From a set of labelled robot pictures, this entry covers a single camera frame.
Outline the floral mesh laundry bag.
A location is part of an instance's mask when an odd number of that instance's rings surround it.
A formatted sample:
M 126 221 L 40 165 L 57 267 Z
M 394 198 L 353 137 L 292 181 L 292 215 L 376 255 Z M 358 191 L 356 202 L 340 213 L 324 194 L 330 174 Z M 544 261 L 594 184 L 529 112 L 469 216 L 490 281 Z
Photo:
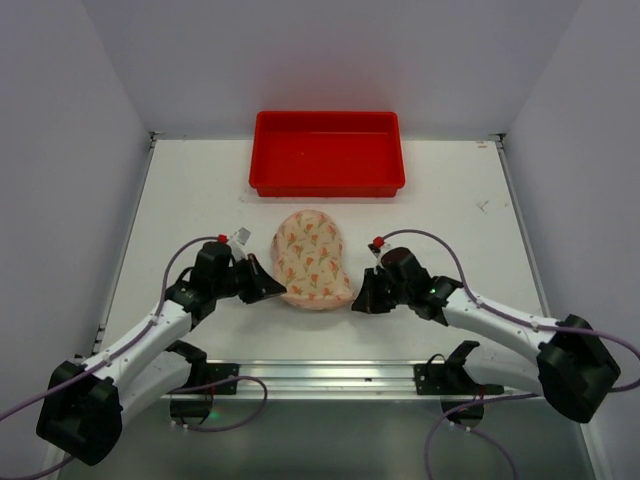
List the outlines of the floral mesh laundry bag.
M 282 300 L 325 311 L 354 299 L 343 266 L 344 241 L 334 220 L 318 210 L 300 210 L 278 227 L 271 244 L 273 276 L 285 286 Z

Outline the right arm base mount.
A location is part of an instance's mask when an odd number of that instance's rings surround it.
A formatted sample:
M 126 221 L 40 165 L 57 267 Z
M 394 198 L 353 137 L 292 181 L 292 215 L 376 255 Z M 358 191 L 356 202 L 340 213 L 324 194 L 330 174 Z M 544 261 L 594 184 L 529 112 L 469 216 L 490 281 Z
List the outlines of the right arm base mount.
M 446 400 L 446 397 L 470 396 L 472 400 L 479 400 L 486 395 L 502 395 L 503 386 L 478 384 L 463 369 L 467 357 L 479 346 L 478 341 L 465 340 L 448 357 L 436 353 L 426 362 L 415 364 L 413 381 L 416 394 L 440 396 L 443 412 L 463 404 L 463 401 Z

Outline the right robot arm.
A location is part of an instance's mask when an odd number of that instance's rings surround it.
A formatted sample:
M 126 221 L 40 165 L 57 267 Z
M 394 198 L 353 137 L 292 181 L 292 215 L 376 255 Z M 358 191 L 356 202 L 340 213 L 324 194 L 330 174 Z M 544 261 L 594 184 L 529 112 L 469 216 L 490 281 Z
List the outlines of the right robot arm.
M 489 340 L 461 344 L 446 362 L 466 388 L 499 385 L 543 397 L 558 413 L 588 423 L 611 392 L 620 368 L 591 325 L 532 316 L 476 295 L 461 280 L 432 276 L 406 247 L 368 246 L 366 269 L 352 308 L 386 314 L 403 305 L 423 320 Z

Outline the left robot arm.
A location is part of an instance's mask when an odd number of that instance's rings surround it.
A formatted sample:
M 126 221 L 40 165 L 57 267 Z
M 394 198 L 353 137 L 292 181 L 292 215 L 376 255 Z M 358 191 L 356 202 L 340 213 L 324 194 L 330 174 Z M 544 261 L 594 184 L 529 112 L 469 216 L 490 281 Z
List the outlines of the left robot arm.
M 237 242 L 199 241 L 193 265 L 174 283 L 163 282 L 158 303 L 138 325 L 103 351 L 54 370 L 36 424 L 41 439 L 93 466 L 111 452 L 125 425 L 160 397 L 209 390 L 207 355 L 185 336 L 220 300 L 254 304 L 286 288 Z

